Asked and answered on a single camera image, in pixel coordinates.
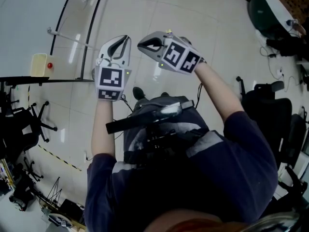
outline white machine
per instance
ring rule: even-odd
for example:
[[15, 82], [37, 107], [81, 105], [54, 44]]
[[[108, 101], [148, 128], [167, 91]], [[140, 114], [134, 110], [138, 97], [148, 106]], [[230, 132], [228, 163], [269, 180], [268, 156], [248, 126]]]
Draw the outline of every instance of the white machine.
[[200, 53], [185, 37], [172, 33], [154, 32], [144, 37], [137, 47], [159, 62], [160, 68], [183, 74], [191, 74], [197, 64], [203, 61]]
[[[122, 43], [120, 56], [113, 58]], [[126, 69], [129, 66], [130, 50], [131, 38], [127, 35], [115, 37], [102, 46], [96, 61], [97, 65], [92, 70], [98, 99], [108, 101], [121, 99], [131, 74], [131, 70]]]

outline office chair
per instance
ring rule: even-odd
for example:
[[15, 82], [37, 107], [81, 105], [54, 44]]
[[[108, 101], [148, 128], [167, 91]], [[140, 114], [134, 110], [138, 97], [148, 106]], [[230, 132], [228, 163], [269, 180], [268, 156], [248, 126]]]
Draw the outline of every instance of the office chair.
[[16, 184], [14, 193], [9, 197], [11, 203], [15, 204], [16, 208], [20, 211], [26, 211], [27, 208], [33, 203], [34, 182], [23, 169], [21, 163], [17, 164], [14, 168], [16, 174], [19, 176], [19, 181]]
[[9, 116], [13, 115], [15, 112], [22, 111], [23, 108], [12, 108], [12, 104], [14, 103], [19, 103], [19, 100], [12, 101], [11, 96], [12, 96], [12, 89], [15, 87], [10, 87], [10, 91], [7, 94], [4, 91], [0, 91], [0, 107], [1, 107], [1, 115], [2, 116]]
[[274, 153], [277, 167], [280, 167], [281, 162], [287, 163], [290, 167], [287, 166], [286, 170], [293, 180], [292, 187], [283, 182], [278, 183], [288, 191], [288, 194], [279, 200], [273, 197], [261, 217], [291, 211], [296, 206], [306, 208], [302, 195], [307, 189], [307, 183], [302, 183], [293, 171], [305, 136], [306, 111], [304, 111], [304, 118], [292, 115], [292, 104], [289, 99], [275, 99], [275, 92], [284, 89], [282, 81], [257, 84], [254, 90], [246, 93], [243, 80], [239, 76], [236, 80], [240, 82], [241, 104], [244, 110], [252, 120], [256, 121], [265, 136]]
[[48, 126], [48, 125], [44, 124], [43, 122], [41, 122], [41, 118], [42, 118], [42, 114], [43, 114], [44, 108], [45, 108], [45, 106], [48, 106], [48, 105], [49, 105], [49, 102], [46, 101], [46, 102], [43, 104], [43, 106], [42, 106], [42, 108], [41, 108], [41, 110], [40, 110], [40, 113], [39, 113], [39, 116], [38, 116], [38, 117], [37, 117], [37, 114], [35, 113], [35, 110], [34, 110], [34, 107], [35, 107], [36, 105], [37, 105], [36, 103], [33, 103], [33, 104], [31, 105], [32, 114], [33, 114], [33, 116], [36, 118], [36, 121], [37, 121], [37, 122], [39, 123], [39, 125], [40, 125], [40, 135], [42, 136], [44, 142], [47, 142], [47, 143], [48, 143], [48, 142], [49, 142], [49, 139], [48, 139], [48, 138], [45, 139], [45, 136], [44, 136], [43, 131], [42, 131], [42, 127], [47, 128], [47, 129], [50, 129], [50, 130], [53, 130], [53, 131], [57, 131], [58, 128], [57, 128], [57, 127]]
[[33, 171], [33, 168], [32, 168], [32, 165], [34, 164], [34, 161], [31, 161], [31, 164], [29, 165], [27, 163], [27, 158], [24, 157], [24, 163], [25, 163], [25, 166], [26, 166], [26, 172], [28, 175], [31, 175], [37, 182], [40, 181], [40, 179], [43, 179], [44, 176], [43, 175], [38, 175], [36, 174], [34, 171]]
[[[33, 114], [28, 109], [23, 109], [15, 113], [14, 116], [0, 119], [0, 137], [4, 142], [0, 144], [0, 147], [3, 148], [2, 151], [5, 152], [11, 162], [15, 162], [22, 151], [26, 152], [34, 147], [38, 143], [40, 135], [45, 142], [49, 142], [49, 139], [46, 139], [43, 134], [42, 127], [57, 131], [57, 127], [50, 127], [41, 122], [43, 110], [48, 104], [49, 102], [46, 101], [40, 110], [39, 116], [34, 111], [34, 106], [36, 106], [34, 103], [30, 108]], [[31, 131], [24, 134], [23, 130], [28, 126], [30, 126]]]
[[265, 136], [279, 168], [282, 159], [287, 159], [282, 152], [288, 152], [292, 119], [291, 101], [288, 98], [275, 99], [275, 92], [284, 89], [284, 82], [257, 84], [254, 90], [246, 93], [243, 80], [239, 76], [236, 80], [241, 86], [241, 104]]

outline white tiled floor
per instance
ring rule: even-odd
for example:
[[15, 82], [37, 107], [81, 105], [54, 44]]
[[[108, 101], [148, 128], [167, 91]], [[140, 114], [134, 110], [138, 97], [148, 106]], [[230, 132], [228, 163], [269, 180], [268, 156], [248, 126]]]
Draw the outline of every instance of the white tiled floor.
[[[72, 37], [81, 34], [85, 40], [91, 14], [96, 1], [90, 0], [87, 6], [79, 0], [70, 0], [65, 12], [66, 19], [61, 32]], [[245, 0], [102, 0], [93, 27], [90, 44], [97, 48], [118, 35], [128, 34], [132, 39], [130, 68], [133, 70], [125, 94], [133, 107], [132, 96], [134, 86], [141, 87], [147, 98], [160, 95], [163, 91], [170, 95], [185, 95], [196, 101], [199, 81], [195, 75], [186, 76], [158, 68], [157, 63], [137, 49], [142, 37], [156, 30], [171, 29], [176, 35], [186, 36], [202, 53], [206, 61], [220, 74], [227, 84], [239, 95], [239, 84], [235, 81], [240, 75], [247, 91], [252, 89], [253, 82], [271, 83], [267, 58], [259, 53], [260, 44], [255, 36], [253, 25], [247, 13]], [[73, 42], [57, 39], [54, 56], [62, 58], [66, 63], [62, 69], [55, 70], [57, 78], [73, 78], [79, 76], [83, 49]], [[85, 77], [97, 58], [98, 51], [90, 49], [87, 53]], [[288, 77], [299, 76], [293, 58], [270, 60], [271, 71], [283, 68], [287, 89]], [[15, 94], [27, 104], [28, 86], [20, 86]], [[293, 112], [299, 107], [309, 108], [309, 96], [306, 87], [295, 86], [290, 80], [287, 92], [280, 91], [277, 97], [288, 97], [293, 104]], [[49, 143], [40, 141], [47, 150], [82, 169], [82, 172], [71, 168], [37, 146], [27, 155], [36, 161], [35, 168], [45, 178], [40, 185], [47, 187], [60, 176], [60, 185], [64, 195], [80, 203], [85, 202], [86, 169], [89, 162], [84, 163], [84, 152], [91, 157], [91, 133], [94, 121], [96, 97], [93, 83], [49, 84], [39, 87], [31, 85], [30, 101], [38, 104], [38, 109], [48, 100], [50, 106], [44, 112], [48, 123], [58, 126], [58, 131], [47, 131]], [[129, 114], [128, 107], [118, 101], [113, 104], [114, 118], [124, 118]], [[198, 111], [212, 130], [223, 131], [223, 124], [207, 93], [203, 90]], [[116, 157], [123, 158], [123, 137], [116, 139]]]

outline yellow black tape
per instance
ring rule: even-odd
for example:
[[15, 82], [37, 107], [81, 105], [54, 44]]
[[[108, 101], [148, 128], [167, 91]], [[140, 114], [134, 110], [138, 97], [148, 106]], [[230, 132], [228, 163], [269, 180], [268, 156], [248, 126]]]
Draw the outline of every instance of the yellow black tape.
[[28, 108], [30, 107], [29, 100], [30, 100], [30, 85], [28, 87]]
[[67, 161], [61, 159], [60, 157], [58, 157], [58, 156], [56, 156], [56, 155], [54, 155], [52, 152], [49, 152], [48, 150], [44, 149], [41, 145], [38, 145], [38, 146], [39, 146], [41, 149], [45, 150], [47, 153], [49, 153], [49, 154], [51, 154], [52, 156], [56, 157], [58, 160], [60, 160], [60, 161], [64, 162], [65, 164], [71, 166], [72, 168], [75, 168], [75, 169], [77, 169], [77, 170], [79, 170], [79, 171], [82, 171], [80, 168], [75, 167], [75, 166], [72, 165], [72, 164], [69, 164]]

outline metal pole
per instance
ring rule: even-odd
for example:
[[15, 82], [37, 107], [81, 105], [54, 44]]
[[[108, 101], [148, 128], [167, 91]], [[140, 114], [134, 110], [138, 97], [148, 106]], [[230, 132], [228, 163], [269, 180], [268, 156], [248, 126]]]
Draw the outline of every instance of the metal pole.
[[77, 43], [82, 44], [82, 45], [84, 45], [84, 46], [90, 47], [90, 48], [92, 48], [92, 49], [94, 49], [94, 50], [97, 50], [97, 49], [96, 49], [94, 46], [92, 46], [92, 45], [85, 44], [85, 43], [82, 42], [82, 41], [73, 39], [73, 38], [71, 38], [71, 37], [69, 37], [69, 36], [66, 36], [66, 35], [64, 35], [64, 34], [62, 34], [62, 33], [60, 33], [60, 32], [58, 32], [58, 31], [52, 31], [51, 28], [48, 28], [48, 29], [47, 29], [47, 32], [48, 32], [49, 34], [58, 35], [58, 36], [60, 36], [60, 37], [66, 38], [66, 39], [68, 39], [68, 40], [77, 42]]
[[[88, 44], [88, 43], [89, 43], [89, 40], [90, 40], [90, 35], [91, 35], [92, 26], [93, 26], [93, 23], [94, 23], [95, 18], [96, 18], [96, 13], [97, 13], [98, 6], [99, 6], [99, 4], [100, 4], [100, 1], [101, 1], [101, 0], [98, 0], [98, 1], [97, 1], [95, 10], [94, 10], [94, 12], [93, 12], [93, 14], [92, 14], [92, 18], [91, 18], [91, 22], [90, 22], [89, 30], [88, 30], [88, 34], [87, 34], [86, 44]], [[83, 61], [82, 61], [81, 76], [80, 76], [79, 80], [83, 80], [83, 79], [84, 79], [84, 70], [85, 70], [85, 63], [86, 63], [86, 57], [87, 57], [87, 50], [88, 50], [88, 47], [85, 46], [85, 49], [84, 49], [84, 56], [83, 56]]]

